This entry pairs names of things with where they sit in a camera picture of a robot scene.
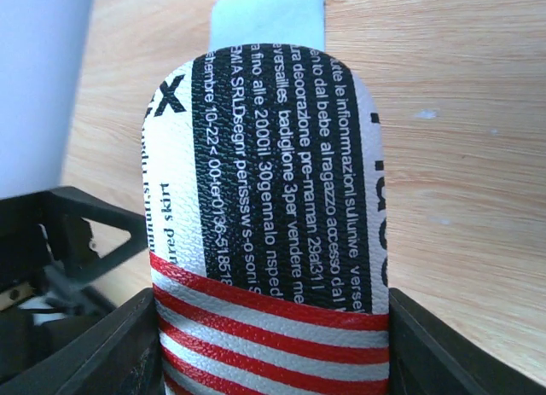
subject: red and white stripes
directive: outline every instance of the red and white stripes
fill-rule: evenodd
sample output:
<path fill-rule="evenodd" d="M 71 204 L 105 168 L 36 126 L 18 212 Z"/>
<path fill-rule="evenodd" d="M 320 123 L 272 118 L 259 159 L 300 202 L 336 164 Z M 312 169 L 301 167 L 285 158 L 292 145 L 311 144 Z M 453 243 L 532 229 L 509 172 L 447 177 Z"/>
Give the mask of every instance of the red and white stripes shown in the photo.
<path fill-rule="evenodd" d="M 386 394 L 387 315 L 251 293 L 153 253 L 151 264 L 171 393 Z"/>

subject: red stripe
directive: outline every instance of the red stripe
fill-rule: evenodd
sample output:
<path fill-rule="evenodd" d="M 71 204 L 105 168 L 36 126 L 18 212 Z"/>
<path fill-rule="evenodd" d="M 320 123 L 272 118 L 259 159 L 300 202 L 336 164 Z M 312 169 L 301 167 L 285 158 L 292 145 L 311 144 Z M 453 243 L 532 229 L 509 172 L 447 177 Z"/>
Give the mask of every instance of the red stripe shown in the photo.
<path fill-rule="evenodd" d="M 387 363 L 389 361 L 388 348 L 350 348 L 344 346 L 329 346 L 312 341 L 287 337 L 272 333 L 266 329 L 254 327 L 202 310 L 188 304 L 154 285 L 155 298 L 165 307 L 190 320 L 214 328 L 226 334 L 241 337 L 262 346 L 268 346 L 280 351 L 289 352 L 332 363 L 352 363 L 366 365 L 371 363 Z"/>
<path fill-rule="evenodd" d="M 224 378 L 217 377 L 216 375 L 209 374 L 202 369 L 198 369 L 189 363 L 184 362 L 182 359 L 174 355 L 167 350 L 164 346 L 161 347 L 163 351 L 163 357 L 177 369 L 180 373 L 188 376 L 192 380 L 199 382 L 201 385 L 208 386 L 221 393 L 228 393 L 231 395 L 263 395 L 261 392 L 254 391 L 246 386 L 232 382 L 231 380 L 225 380 Z"/>
<path fill-rule="evenodd" d="M 211 295 L 230 303 L 243 305 L 261 312 L 309 324 L 330 328 L 357 331 L 387 331 L 388 315 L 359 314 L 355 312 L 333 311 L 310 305 L 296 304 L 284 299 L 253 293 L 242 288 L 228 286 L 222 282 L 198 276 L 150 253 L 154 269 L 189 288 Z"/>
<path fill-rule="evenodd" d="M 160 317 L 160 329 L 181 346 L 189 348 L 205 357 L 226 363 L 238 369 L 244 369 L 252 374 L 261 375 L 270 380 L 281 382 L 307 391 L 326 395 L 358 395 L 363 392 L 368 395 L 384 395 L 385 381 L 344 381 L 330 380 L 315 375 L 302 374 L 290 369 L 277 367 L 257 358 L 226 350 L 207 341 L 186 334 Z"/>
<path fill-rule="evenodd" d="M 165 380 L 165 384 L 177 395 L 192 395 L 190 391 L 179 386 L 166 372 L 163 373 L 163 379 Z"/>

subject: wooden table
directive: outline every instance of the wooden table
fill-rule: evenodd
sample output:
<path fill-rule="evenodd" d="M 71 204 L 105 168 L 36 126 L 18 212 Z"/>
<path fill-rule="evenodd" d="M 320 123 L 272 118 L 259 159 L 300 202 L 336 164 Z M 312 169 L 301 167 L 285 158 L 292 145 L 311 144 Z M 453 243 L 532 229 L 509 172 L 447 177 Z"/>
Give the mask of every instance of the wooden table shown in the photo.
<path fill-rule="evenodd" d="M 96 0 L 65 183 L 143 211 L 144 111 L 206 52 L 214 1 Z M 391 285 L 546 384 L 546 0 L 327 0 L 326 15 L 327 52 L 381 113 Z M 116 303 L 149 284 L 146 253 L 96 283 Z"/>

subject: wood grain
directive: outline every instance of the wood grain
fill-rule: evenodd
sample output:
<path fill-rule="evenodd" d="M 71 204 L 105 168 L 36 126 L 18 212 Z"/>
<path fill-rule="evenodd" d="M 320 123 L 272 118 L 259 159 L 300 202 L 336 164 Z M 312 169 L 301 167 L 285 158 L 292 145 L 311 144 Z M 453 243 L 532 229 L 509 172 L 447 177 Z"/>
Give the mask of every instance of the wood grain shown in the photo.
<path fill-rule="evenodd" d="M 144 110 L 206 51 L 214 1 L 96 0 L 65 183 L 142 211 Z M 546 0 L 327 0 L 326 13 L 327 52 L 380 109 L 391 285 L 546 384 Z M 96 285 L 121 303 L 149 283 L 144 253 Z"/>

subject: textured fabric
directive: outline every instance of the textured fabric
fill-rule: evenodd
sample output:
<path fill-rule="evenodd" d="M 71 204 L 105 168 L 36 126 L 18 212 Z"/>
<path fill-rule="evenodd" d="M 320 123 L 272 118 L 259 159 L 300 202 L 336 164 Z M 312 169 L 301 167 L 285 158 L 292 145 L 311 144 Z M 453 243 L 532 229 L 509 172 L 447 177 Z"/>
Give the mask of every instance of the textured fabric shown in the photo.
<path fill-rule="evenodd" d="M 168 391 L 386 393 L 380 120 L 351 70 L 283 44 L 184 64 L 142 171 Z"/>

